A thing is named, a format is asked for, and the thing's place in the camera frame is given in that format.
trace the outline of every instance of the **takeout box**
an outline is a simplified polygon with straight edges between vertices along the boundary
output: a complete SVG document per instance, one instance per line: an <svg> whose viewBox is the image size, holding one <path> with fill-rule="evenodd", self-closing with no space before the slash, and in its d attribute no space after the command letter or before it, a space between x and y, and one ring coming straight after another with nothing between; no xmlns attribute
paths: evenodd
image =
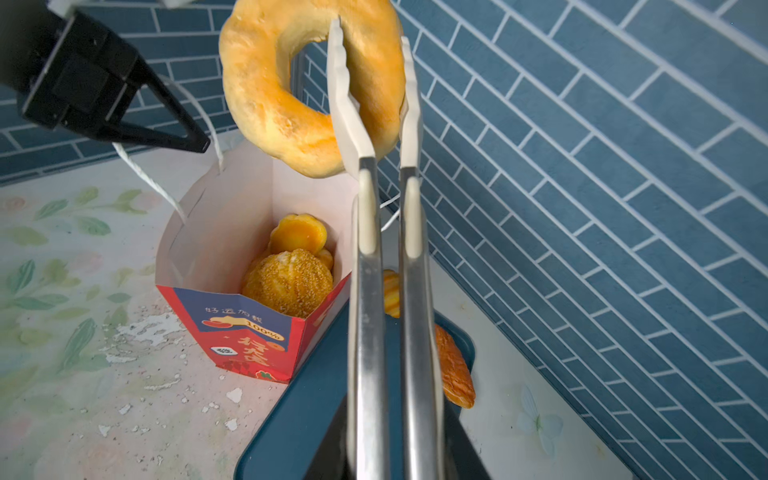
<svg viewBox="0 0 768 480"><path fill-rule="evenodd" d="M310 179L248 141L199 179L158 247L155 283L222 369L287 383L349 299L352 202L357 183L341 174ZM310 214L328 230L333 290L307 318L240 295L251 260L287 214Z"/></svg>

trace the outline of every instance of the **floral tablecloth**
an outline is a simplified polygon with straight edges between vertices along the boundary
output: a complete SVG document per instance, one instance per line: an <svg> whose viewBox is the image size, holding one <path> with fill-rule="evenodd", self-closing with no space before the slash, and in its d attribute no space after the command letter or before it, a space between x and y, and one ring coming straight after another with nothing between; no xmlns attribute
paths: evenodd
<svg viewBox="0 0 768 480"><path fill-rule="evenodd" d="M178 197L212 161L137 160ZM155 288L170 212L120 161L0 189L3 478L232 478L284 386L216 368Z"/></svg>

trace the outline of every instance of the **paper box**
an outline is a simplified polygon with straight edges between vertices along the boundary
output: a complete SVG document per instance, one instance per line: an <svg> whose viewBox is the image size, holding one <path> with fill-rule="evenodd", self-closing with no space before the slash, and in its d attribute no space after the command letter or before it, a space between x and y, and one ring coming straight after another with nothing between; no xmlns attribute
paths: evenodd
<svg viewBox="0 0 768 480"><path fill-rule="evenodd" d="M347 174L310 179L248 141L227 152L189 189L158 247L155 283L217 366L289 382L349 299L352 202ZM328 230L333 291L306 319L240 295L251 260L287 214L310 214Z"/></svg>

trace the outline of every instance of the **blue brick wall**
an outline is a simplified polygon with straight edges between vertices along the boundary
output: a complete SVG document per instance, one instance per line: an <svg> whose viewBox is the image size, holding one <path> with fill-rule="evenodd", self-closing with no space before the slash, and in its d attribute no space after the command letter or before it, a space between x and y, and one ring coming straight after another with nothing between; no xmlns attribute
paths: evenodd
<svg viewBox="0 0 768 480"><path fill-rule="evenodd" d="M201 0L166 9L152 2L89 2L80 8L135 45L151 67L182 84L200 101L217 131L235 128L224 101L219 62L219 33L235 0ZM197 110L174 92L200 126ZM159 100L146 88L124 117L172 134L184 134ZM146 147L127 147L129 152ZM0 86L0 185L117 158L109 143L79 137L63 128L53 131L23 121L15 92Z"/></svg>
<svg viewBox="0 0 768 480"><path fill-rule="evenodd" d="M394 3L432 255L638 477L768 478L768 4Z"/></svg>

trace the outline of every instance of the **round bread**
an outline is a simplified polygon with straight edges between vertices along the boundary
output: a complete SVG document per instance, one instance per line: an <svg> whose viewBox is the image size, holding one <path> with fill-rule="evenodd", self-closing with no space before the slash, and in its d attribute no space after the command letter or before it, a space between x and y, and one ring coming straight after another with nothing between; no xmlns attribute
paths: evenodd
<svg viewBox="0 0 768 480"><path fill-rule="evenodd" d="M339 17L349 91L381 158L397 142L406 89L402 28L389 0L238 0L219 40L224 94L240 131L307 177L330 177L344 166L330 116L290 93L290 60L325 40Z"/></svg>
<svg viewBox="0 0 768 480"><path fill-rule="evenodd" d="M243 295L285 315L307 318L333 289L333 276L310 252L269 255L243 278Z"/></svg>

